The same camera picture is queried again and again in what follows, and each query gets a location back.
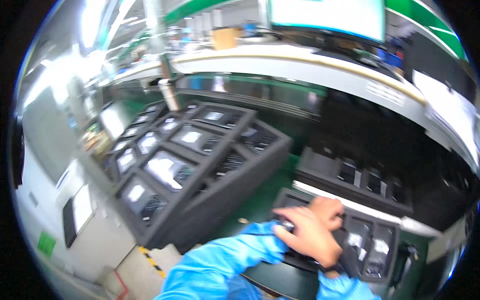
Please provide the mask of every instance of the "monitor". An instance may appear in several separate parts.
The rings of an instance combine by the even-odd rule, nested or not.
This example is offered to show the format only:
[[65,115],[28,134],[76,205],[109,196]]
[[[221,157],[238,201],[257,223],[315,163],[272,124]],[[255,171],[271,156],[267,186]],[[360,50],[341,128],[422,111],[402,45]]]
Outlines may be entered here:
[[384,0],[270,0],[273,26],[331,31],[362,42],[385,41]]

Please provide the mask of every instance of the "black panel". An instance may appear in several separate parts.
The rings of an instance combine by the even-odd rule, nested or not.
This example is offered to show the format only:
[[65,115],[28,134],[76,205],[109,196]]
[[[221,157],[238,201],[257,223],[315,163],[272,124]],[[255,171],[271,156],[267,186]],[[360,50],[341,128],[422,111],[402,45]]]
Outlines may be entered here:
[[63,216],[63,234],[65,237],[65,245],[70,248],[77,238],[75,229],[75,219],[73,217],[73,198],[70,198],[62,210]]
[[399,182],[396,174],[382,174],[368,165],[357,158],[332,159],[306,147],[297,164],[296,180],[398,217],[412,216],[411,190],[394,185]]

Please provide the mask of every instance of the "wristwatch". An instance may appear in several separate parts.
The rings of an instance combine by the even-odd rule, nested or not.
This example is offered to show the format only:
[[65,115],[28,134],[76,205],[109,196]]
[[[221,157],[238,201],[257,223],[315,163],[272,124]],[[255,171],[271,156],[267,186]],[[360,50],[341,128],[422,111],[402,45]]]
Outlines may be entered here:
[[337,272],[339,274],[342,274],[342,273],[345,273],[345,270],[343,269],[343,267],[340,265],[339,262],[337,262],[335,265],[333,266],[330,266],[328,268],[325,268],[323,267],[321,264],[318,264],[318,270],[322,273],[329,273],[329,272]]

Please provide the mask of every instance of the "white label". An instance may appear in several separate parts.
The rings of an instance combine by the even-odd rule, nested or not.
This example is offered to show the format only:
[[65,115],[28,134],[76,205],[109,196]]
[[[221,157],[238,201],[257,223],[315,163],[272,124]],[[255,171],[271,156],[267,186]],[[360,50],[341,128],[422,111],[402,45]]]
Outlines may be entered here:
[[390,249],[388,247],[388,244],[385,243],[384,240],[378,240],[378,239],[373,239],[375,242],[374,250],[377,251],[378,253],[384,253],[388,254],[388,250]]
[[348,244],[350,246],[357,246],[359,248],[361,248],[361,241],[362,241],[362,237],[358,234],[355,234],[355,233],[349,233],[348,235]]
[[132,154],[127,154],[125,156],[123,156],[122,158],[120,158],[120,164],[125,166],[126,164],[128,164],[129,162],[131,162],[133,159],[133,155]]
[[361,179],[361,173],[355,170],[355,177],[353,179],[353,185],[356,186],[357,188],[360,187],[360,179]]
[[164,172],[170,169],[170,167],[173,165],[173,161],[171,161],[168,158],[163,158],[163,159],[152,159],[148,162],[148,165],[154,170],[159,176],[162,176]]
[[137,202],[138,199],[144,194],[144,187],[141,186],[140,184],[135,185],[133,189],[128,193],[128,198],[132,202]]
[[146,119],[148,119],[148,116],[140,116],[137,118],[137,122],[142,122],[142,121],[145,121]]
[[202,136],[201,133],[199,132],[196,132],[196,131],[190,131],[190,132],[187,132],[183,137],[182,137],[182,141],[186,142],[186,143],[195,143],[198,138]]
[[223,116],[223,114],[221,112],[209,112],[206,116],[205,116],[205,119],[207,120],[212,120],[212,121],[218,121],[221,117]]
[[154,136],[151,136],[151,137],[146,138],[142,142],[142,146],[143,147],[151,147],[153,144],[155,144],[155,142],[156,142],[156,138]]
[[123,147],[125,147],[125,145],[127,144],[128,142],[120,142],[118,143],[115,148],[113,148],[113,151],[117,151],[117,150],[120,150],[120,149],[123,149]]
[[134,134],[135,132],[137,132],[138,128],[132,128],[132,129],[129,129],[127,130],[127,132],[125,133],[125,135],[132,135]]
[[380,182],[380,195],[382,197],[385,197],[385,194],[387,192],[387,184],[383,181]]
[[362,248],[360,250],[359,261],[363,262],[363,259],[365,258],[366,255],[367,255],[367,251]]
[[176,126],[177,126],[176,123],[168,123],[168,124],[163,125],[162,129],[163,129],[163,130],[172,130],[172,129],[174,129]]

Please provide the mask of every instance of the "blue anti-static jacket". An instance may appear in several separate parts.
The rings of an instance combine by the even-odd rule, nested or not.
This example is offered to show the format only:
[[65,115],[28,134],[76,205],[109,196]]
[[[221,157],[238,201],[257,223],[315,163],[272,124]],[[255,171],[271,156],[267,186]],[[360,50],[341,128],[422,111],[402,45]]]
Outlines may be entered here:
[[[162,293],[154,300],[260,300],[259,289],[239,274],[261,261],[271,264],[283,261],[287,246],[273,235],[275,224],[275,221],[253,223],[235,237],[213,240],[186,253],[170,270]],[[344,275],[328,279],[319,273],[318,280],[317,300],[380,299],[358,279]]]

